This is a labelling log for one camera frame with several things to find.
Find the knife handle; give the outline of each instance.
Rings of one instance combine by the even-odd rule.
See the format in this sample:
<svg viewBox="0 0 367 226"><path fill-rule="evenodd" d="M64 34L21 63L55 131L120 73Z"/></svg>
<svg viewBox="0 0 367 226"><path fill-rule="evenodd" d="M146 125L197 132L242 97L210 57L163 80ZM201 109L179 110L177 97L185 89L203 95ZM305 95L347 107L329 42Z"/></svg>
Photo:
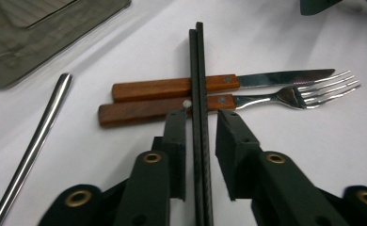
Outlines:
<svg viewBox="0 0 367 226"><path fill-rule="evenodd" d="M102 127L113 127L160 121L166 117L169 111L182 108L185 100L190 100L190 97L100 105L98 110L99 124ZM207 106L209 112L217 111L218 109L233 110L236 108L231 94L208 96Z"/></svg>
<svg viewBox="0 0 367 226"><path fill-rule="evenodd" d="M235 74L206 77L208 92L237 90L240 87ZM112 88L114 102L132 102L190 96L190 78L116 83Z"/></svg>

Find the silver straw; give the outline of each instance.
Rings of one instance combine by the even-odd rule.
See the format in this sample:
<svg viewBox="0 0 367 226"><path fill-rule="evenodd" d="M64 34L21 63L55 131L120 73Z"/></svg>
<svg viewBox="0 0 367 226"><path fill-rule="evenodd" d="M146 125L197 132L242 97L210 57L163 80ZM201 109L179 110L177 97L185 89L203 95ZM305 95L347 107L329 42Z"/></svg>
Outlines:
<svg viewBox="0 0 367 226"><path fill-rule="evenodd" d="M71 74L63 73L60 75L51 99L49 100L49 103L45 108L45 112L40 119L40 124L38 125L37 130L24 153L19 167L16 169L16 172L8 185L8 189L0 201L0 225L2 225L11 205L22 188L25 178L31 170L34 161L37 158L52 125L54 124L57 112L59 111L63 100L66 98L71 83Z"/></svg>

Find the knife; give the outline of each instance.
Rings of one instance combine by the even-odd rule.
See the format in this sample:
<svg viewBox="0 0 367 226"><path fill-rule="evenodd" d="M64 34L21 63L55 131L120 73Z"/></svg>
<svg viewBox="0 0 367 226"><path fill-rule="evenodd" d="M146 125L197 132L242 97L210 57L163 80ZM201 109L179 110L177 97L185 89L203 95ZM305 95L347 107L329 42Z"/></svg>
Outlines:
<svg viewBox="0 0 367 226"><path fill-rule="evenodd" d="M235 74L206 77L207 92L233 91L247 88L305 84L329 77L334 69ZM145 82L117 83L113 85L114 102L132 102L190 96L190 78L165 79Z"/></svg>

